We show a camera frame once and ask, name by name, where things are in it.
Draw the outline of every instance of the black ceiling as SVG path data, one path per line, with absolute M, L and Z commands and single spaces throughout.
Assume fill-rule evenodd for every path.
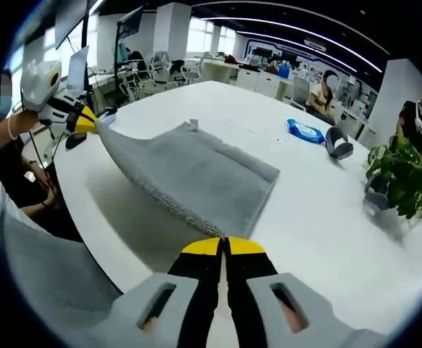
M 192 15 L 196 17 L 257 18 L 304 28 L 356 51 L 382 71 L 385 71 L 386 61 L 389 59 L 409 58 L 422 73 L 422 0 L 383 0 L 369 1 L 365 4 L 361 4 L 363 1 L 343 3 L 305 0 L 176 1 L 191 5 Z M 99 14 L 126 13 L 140 5 L 144 5 L 147 10 L 155 10 L 169 2 L 172 1 L 105 0 L 99 8 Z M 50 22 L 51 14 L 47 23 L 42 23 L 41 27 Z M 311 37 L 298 30 L 267 23 L 219 20 L 216 24 L 284 38 L 300 44 L 303 44 L 306 37 Z M 358 70 L 358 77 L 376 88 L 379 87 L 383 74 L 348 51 L 322 39 L 317 40 L 327 48 L 327 54 L 354 67 Z M 371 41 L 383 47 L 389 54 Z

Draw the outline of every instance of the white table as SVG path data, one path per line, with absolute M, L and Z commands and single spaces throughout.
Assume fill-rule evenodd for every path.
M 422 221 L 397 243 L 368 218 L 363 209 L 365 148 L 351 140 L 354 154 L 336 164 L 323 146 L 286 132 L 288 118 L 322 131 L 326 123 L 266 96 L 216 82 L 129 104 L 118 111 L 112 128 L 134 138 L 152 138 L 189 118 L 281 170 L 251 236 L 279 273 L 293 273 L 325 296 L 335 315 L 355 328 L 388 334 L 410 314 L 422 297 Z M 55 165 L 67 206 L 91 254 L 121 291 L 153 271 L 166 271 L 182 244 L 203 238 L 134 188 L 97 135 L 89 134 L 70 151 L 62 145 Z M 168 228 L 171 240 L 156 239 L 158 228 Z M 175 241 L 187 233 L 191 237 Z M 216 311 L 213 325 L 209 347 L 236 347 L 224 307 Z

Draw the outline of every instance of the gray fabric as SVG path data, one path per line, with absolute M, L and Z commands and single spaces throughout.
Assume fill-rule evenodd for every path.
M 188 123 L 151 140 L 97 128 L 130 181 L 207 235 L 248 238 L 279 174 Z
M 15 281 L 52 328 L 88 328 L 107 318 L 121 292 L 82 243 L 37 231 L 3 216 L 2 245 Z

